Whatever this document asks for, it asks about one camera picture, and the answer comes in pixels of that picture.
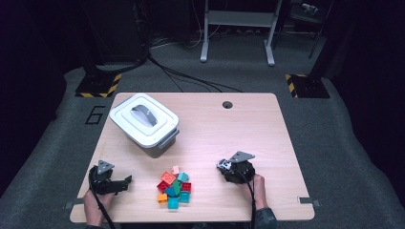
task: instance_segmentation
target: table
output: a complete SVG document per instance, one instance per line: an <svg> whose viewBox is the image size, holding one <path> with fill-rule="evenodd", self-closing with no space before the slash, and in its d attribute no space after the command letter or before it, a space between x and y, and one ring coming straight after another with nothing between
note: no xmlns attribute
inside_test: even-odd
<svg viewBox="0 0 405 229"><path fill-rule="evenodd" d="M274 66L274 56L271 49L271 40L276 28L281 3L283 0L277 0L274 12L248 12L248 11L225 11L209 10L208 0L205 0L204 27L201 62L206 62L208 56L208 25L227 25L227 26L248 26L248 27L267 27L270 28L268 39L265 40L265 50L267 64Z"/></svg>
<svg viewBox="0 0 405 229"><path fill-rule="evenodd" d="M113 107L134 93L117 94ZM148 93L180 119L175 144L159 158L145 154L107 118L89 170L99 159L114 164L112 180L132 175L128 191L119 193L109 212L114 222L250 221L250 202L226 182L216 163L237 151L255 155L250 162L266 178L266 197L278 220L314 217L306 184L274 94ZM224 102L231 102L225 108ZM175 165L190 176L189 203L173 212L159 205L157 185ZM87 174L78 197L88 190ZM72 222L85 222L83 204L74 206Z"/></svg>

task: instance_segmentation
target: storage box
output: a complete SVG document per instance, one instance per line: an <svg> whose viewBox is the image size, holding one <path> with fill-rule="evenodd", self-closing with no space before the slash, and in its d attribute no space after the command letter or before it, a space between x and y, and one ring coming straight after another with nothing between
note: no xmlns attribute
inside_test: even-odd
<svg viewBox="0 0 405 229"><path fill-rule="evenodd" d="M150 157L176 141L179 118L147 94L135 94L110 112L111 119Z"/></svg>

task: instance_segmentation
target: human hand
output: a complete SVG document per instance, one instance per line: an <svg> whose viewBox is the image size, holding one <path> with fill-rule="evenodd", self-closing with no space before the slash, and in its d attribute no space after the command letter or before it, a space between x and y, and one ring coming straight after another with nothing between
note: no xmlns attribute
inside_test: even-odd
<svg viewBox="0 0 405 229"><path fill-rule="evenodd" d="M113 201L114 193L99 195L98 199L104 205L106 211L110 209L111 202ZM98 204L95 196L91 190L88 190L83 197L84 201L84 214L86 215L87 225L101 226L104 221L104 216L101 210L98 208Z"/></svg>
<svg viewBox="0 0 405 229"><path fill-rule="evenodd" d="M254 199L256 200L256 210L260 210L262 208L267 208L267 201L266 201L266 187L265 187L265 178L256 174L253 179L249 182L250 186L254 191ZM236 184L239 189L244 194L245 198L248 201L252 201L252 195L250 193L250 189L247 186L247 183L243 184Z"/></svg>

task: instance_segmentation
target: sleeve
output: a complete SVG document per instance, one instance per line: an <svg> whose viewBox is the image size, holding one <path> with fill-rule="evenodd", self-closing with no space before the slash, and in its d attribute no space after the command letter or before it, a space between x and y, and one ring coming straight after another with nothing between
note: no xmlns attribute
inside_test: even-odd
<svg viewBox="0 0 405 229"><path fill-rule="evenodd" d="M255 229L275 229L277 226L277 218L271 208L263 208L256 212Z"/></svg>
<svg viewBox="0 0 405 229"><path fill-rule="evenodd" d="M98 226L86 225L86 227L84 229L104 229L104 228L98 227Z"/></svg>

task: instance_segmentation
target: building block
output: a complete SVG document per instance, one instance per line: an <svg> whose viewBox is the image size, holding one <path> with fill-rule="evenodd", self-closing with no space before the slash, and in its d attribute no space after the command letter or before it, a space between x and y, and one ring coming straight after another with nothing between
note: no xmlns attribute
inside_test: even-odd
<svg viewBox="0 0 405 229"><path fill-rule="evenodd" d="M184 183L181 185L181 190L182 190L182 191L187 191L187 192L191 193L191 183L189 183L189 182L184 182Z"/></svg>
<svg viewBox="0 0 405 229"><path fill-rule="evenodd" d="M171 185L173 183L173 181L176 180L176 177L173 176L172 174L168 173L167 171L165 171L161 177L162 180L164 180L166 183L168 183L169 185Z"/></svg>
<svg viewBox="0 0 405 229"><path fill-rule="evenodd" d="M166 203L166 202L167 202L167 194L159 194L158 203Z"/></svg>
<svg viewBox="0 0 405 229"><path fill-rule="evenodd" d="M178 176L178 180L181 182L187 182L188 181L188 174L184 172L180 172Z"/></svg>
<svg viewBox="0 0 405 229"><path fill-rule="evenodd" d="M168 209L178 209L179 208L179 199L178 198L169 198L167 208Z"/></svg>
<svg viewBox="0 0 405 229"><path fill-rule="evenodd" d="M176 175L179 174L179 172L180 172L179 166L177 166L177 165L173 166L173 168L172 168L172 174L173 174L174 176L176 176Z"/></svg>
<svg viewBox="0 0 405 229"><path fill-rule="evenodd" d="M181 191L179 202L190 202L190 193L186 191Z"/></svg>
<svg viewBox="0 0 405 229"><path fill-rule="evenodd" d="M166 181L162 180L161 183L158 184L158 189L161 193L164 193L164 191L169 187L170 185L166 183Z"/></svg>
<svg viewBox="0 0 405 229"><path fill-rule="evenodd" d="M175 189L176 196L178 196L181 189L181 184L178 180L173 182L173 188Z"/></svg>
<svg viewBox="0 0 405 229"><path fill-rule="evenodd" d="M169 196L170 198L175 198L176 197L176 191L175 191L175 188L173 188L173 187L170 187L170 188L167 188L166 189L166 191L164 191L166 194L167 194L167 196Z"/></svg>

